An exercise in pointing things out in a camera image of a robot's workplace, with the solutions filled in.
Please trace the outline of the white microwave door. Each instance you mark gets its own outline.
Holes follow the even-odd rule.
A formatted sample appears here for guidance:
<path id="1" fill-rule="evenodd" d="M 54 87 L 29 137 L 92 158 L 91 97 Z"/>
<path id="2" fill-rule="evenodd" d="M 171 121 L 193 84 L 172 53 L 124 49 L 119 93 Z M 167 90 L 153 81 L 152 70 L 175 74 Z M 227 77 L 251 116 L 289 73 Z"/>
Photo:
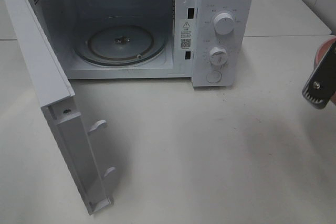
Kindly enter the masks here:
<path id="1" fill-rule="evenodd" d="M 91 215 L 111 204 L 89 135 L 107 125 L 86 128 L 75 92 L 50 43 L 42 0 L 4 0 L 41 111 Z"/>

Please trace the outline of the glass microwave turntable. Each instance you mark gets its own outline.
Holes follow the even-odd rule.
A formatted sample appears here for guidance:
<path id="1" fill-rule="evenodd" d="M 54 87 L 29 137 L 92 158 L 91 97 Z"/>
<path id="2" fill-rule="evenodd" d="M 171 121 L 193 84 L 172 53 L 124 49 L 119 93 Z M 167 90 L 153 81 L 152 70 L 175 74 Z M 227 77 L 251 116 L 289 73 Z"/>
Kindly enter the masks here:
<path id="1" fill-rule="evenodd" d="M 104 67 L 136 65 L 156 57 L 166 46 L 168 33 L 140 25 L 110 25 L 79 32 L 74 42 L 83 60 Z"/>

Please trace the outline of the white microwave oven body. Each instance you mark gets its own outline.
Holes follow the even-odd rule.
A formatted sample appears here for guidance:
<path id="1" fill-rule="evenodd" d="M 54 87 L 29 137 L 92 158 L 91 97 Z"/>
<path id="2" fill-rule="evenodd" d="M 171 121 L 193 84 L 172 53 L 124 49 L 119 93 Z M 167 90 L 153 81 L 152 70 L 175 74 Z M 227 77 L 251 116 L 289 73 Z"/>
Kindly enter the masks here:
<path id="1" fill-rule="evenodd" d="M 231 86 L 241 48 L 251 0 L 42 0 L 42 13 L 55 51 L 68 80 L 189 78 L 195 87 Z M 219 35 L 213 19 L 228 11 L 235 17 L 234 30 Z M 79 32 L 110 25 L 140 25 L 165 31 L 165 48 L 145 62 L 122 67 L 89 63 L 74 50 Z M 228 61 L 214 66 L 209 51 L 224 47 Z M 218 83 L 206 75 L 222 73 Z"/>

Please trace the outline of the white microwave knob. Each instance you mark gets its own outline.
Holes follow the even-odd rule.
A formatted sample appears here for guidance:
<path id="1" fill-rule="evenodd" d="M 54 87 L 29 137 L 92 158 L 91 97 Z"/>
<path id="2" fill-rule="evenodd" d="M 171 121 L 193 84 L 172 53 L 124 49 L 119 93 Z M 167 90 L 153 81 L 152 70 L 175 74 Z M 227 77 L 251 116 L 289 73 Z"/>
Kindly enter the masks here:
<path id="1" fill-rule="evenodd" d="M 228 53 L 224 47 L 214 47 L 209 51 L 209 61 L 214 66 L 222 66 L 228 61 Z"/>
<path id="2" fill-rule="evenodd" d="M 219 35 L 226 35 L 234 30 L 235 17 L 228 11 L 218 13 L 213 19 L 214 30 Z"/>

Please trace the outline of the pink round plate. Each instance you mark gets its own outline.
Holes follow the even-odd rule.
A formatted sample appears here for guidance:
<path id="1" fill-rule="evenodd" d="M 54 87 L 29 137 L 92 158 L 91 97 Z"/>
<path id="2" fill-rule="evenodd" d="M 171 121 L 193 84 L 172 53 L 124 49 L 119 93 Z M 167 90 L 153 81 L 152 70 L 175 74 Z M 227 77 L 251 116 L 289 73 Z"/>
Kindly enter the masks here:
<path id="1" fill-rule="evenodd" d="M 326 40 L 321 46 L 318 48 L 315 58 L 314 58 L 314 68 L 316 68 L 321 61 L 322 57 L 327 53 L 331 45 L 335 42 L 336 38 L 330 38 Z"/>

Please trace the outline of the white round door button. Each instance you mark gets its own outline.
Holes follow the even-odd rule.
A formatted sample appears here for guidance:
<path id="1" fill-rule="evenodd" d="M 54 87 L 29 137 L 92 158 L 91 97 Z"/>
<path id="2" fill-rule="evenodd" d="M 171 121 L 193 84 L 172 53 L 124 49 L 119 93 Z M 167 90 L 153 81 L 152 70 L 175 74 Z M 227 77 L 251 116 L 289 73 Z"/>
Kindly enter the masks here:
<path id="1" fill-rule="evenodd" d="M 217 70 L 213 70 L 206 75 L 206 80 L 208 83 L 218 83 L 222 78 L 222 73 Z"/>

